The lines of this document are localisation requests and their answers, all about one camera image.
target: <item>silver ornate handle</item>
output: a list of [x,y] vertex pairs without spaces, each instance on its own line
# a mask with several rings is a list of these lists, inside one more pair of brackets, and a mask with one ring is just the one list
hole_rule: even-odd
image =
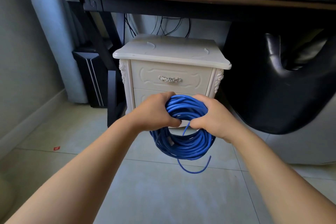
[[165,77],[163,75],[160,75],[159,79],[161,81],[164,81],[164,82],[173,82],[173,83],[175,83],[175,82],[181,82],[182,81],[181,78],[176,78],[176,79],[175,78],[167,78],[167,77]]

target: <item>finger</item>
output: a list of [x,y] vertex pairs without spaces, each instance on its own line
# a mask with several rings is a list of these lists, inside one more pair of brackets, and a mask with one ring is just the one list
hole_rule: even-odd
[[196,119],[192,119],[190,121],[190,126],[194,129],[200,129],[200,128],[204,128],[204,122],[205,122],[205,116],[203,117],[199,117]]
[[212,98],[206,97],[205,95],[202,94],[196,94],[192,97],[203,102],[206,107],[209,107],[212,101]]
[[171,96],[176,95],[176,94],[173,91],[168,91],[168,92],[161,93],[161,95],[163,95],[163,97],[165,98],[167,102]]
[[179,120],[179,119],[175,119],[173,117],[170,117],[169,119],[169,127],[172,127],[172,128],[177,128],[181,125],[182,123],[182,120]]

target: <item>drawer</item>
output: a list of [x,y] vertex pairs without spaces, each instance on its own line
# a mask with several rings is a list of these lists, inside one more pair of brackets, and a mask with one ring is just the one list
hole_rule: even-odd
[[[206,94],[212,68],[142,60],[131,60],[133,88]],[[181,82],[164,82],[158,77],[181,78]]]
[[[138,107],[146,98],[148,98],[150,95],[163,93],[164,91],[157,91],[157,90],[142,90],[142,89],[133,89],[134,91],[134,102],[135,107]],[[175,92],[176,95],[188,95],[193,96],[191,94],[181,94]]]

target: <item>person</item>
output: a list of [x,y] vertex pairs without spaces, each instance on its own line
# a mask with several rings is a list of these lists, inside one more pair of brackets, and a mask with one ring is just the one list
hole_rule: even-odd
[[[97,140],[47,180],[6,222],[93,223],[112,180],[142,131],[178,127],[165,104],[173,92],[149,96],[116,120]],[[217,100],[203,95],[208,113],[190,126],[232,143],[241,154],[275,223],[336,223],[336,206],[267,146]]]

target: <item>nightstand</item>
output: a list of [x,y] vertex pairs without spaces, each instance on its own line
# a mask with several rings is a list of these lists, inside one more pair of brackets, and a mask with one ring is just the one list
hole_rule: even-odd
[[214,98],[231,64],[214,40],[137,35],[113,53],[125,87],[129,113],[149,95],[174,91]]

